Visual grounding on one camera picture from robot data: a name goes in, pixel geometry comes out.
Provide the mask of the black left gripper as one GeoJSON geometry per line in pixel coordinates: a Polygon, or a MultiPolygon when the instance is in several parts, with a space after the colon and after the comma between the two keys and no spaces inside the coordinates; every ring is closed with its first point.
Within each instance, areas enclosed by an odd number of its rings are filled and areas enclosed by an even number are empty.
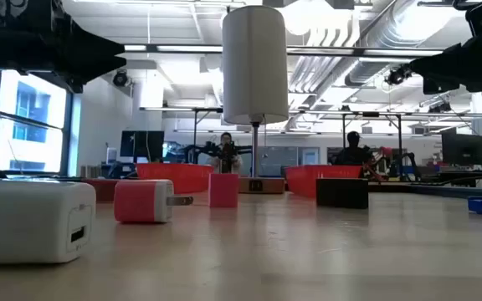
{"type": "Polygon", "coordinates": [[[0,1],[0,70],[36,72],[71,93],[82,93],[91,80],[126,66],[126,59],[114,57],[64,69],[67,51],[98,51],[104,56],[123,54],[123,44],[90,33],[70,16],[57,0],[0,1]]]}

